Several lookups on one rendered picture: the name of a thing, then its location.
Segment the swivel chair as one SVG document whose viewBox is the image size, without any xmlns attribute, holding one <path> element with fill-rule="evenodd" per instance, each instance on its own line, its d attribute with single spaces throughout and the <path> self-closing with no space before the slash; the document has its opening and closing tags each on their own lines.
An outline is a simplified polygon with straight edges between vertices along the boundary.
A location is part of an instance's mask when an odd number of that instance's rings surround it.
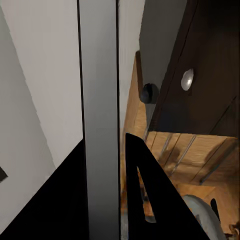
<svg viewBox="0 0 240 240">
<path fill-rule="evenodd" d="M 149 197 L 145 196 L 144 188 L 140 186 L 142 203 L 150 202 Z M 211 201 L 211 207 L 194 195 L 184 195 L 182 199 L 191 210 L 192 214 L 195 216 L 196 220 L 203 228 L 209 240 L 240 240 L 240 236 L 236 229 L 240 230 L 240 221 L 236 225 L 229 225 L 232 232 L 224 233 L 220 217 L 218 213 L 217 203 L 215 199 Z M 129 222 L 128 222 L 128 212 L 121 213 L 121 240 L 129 240 Z M 144 215 L 145 220 L 149 223 L 157 223 L 156 218 L 150 215 Z"/>
</svg>

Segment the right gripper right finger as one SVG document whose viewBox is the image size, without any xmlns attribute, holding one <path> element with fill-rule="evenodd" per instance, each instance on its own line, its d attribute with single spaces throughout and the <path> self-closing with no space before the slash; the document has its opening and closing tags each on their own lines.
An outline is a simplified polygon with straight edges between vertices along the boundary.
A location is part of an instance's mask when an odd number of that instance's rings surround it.
<svg viewBox="0 0 240 240">
<path fill-rule="evenodd" d="M 125 134 L 129 240 L 210 240 L 146 143 Z M 139 168 L 156 223 L 145 220 Z"/>
</svg>

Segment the notebook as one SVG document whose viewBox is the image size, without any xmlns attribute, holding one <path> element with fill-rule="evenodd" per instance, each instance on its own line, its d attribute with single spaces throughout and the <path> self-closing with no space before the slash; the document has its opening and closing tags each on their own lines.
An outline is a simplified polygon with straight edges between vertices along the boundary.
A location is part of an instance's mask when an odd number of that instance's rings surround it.
<svg viewBox="0 0 240 240">
<path fill-rule="evenodd" d="M 121 240 L 121 0 L 77 0 L 87 240 Z"/>
</svg>

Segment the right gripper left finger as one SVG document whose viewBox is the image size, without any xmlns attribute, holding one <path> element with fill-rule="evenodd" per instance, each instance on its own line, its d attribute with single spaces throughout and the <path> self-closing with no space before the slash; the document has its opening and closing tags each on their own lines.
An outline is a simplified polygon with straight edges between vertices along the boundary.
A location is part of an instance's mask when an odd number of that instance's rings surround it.
<svg viewBox="0 0 240 240">
<path fill-rule="evenodd" d="M 83 140 L 0 234 L 0 240 L 88 240 Z"/>
</svg>

